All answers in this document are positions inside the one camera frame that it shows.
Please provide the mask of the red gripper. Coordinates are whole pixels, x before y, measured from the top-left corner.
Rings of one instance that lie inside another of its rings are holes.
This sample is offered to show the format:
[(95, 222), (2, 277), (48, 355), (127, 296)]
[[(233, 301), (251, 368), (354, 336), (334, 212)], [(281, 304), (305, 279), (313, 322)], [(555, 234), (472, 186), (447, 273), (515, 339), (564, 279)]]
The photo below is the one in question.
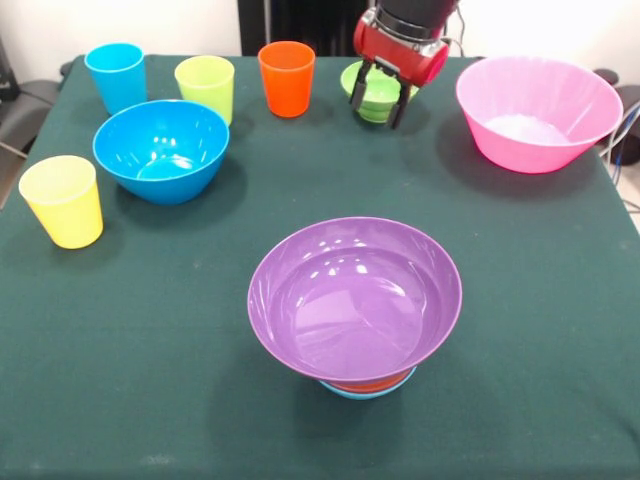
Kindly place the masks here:
[(367, 75), (372, 63), (399, 80), (399, 97), (388, 116), (388, 126), (396, 129), (412, 98), (413, 86), (423, 87), (433, 81), (449, 56), (449, 45), (438, 37), (415, 39), (396, 36), (383, 23), (390, 17), (382, 9), (367, 9), (358, 20), (353, 34), (354, 49), (363, 60), (357, 72), (349, 103), (360, 107), (367, 89)]

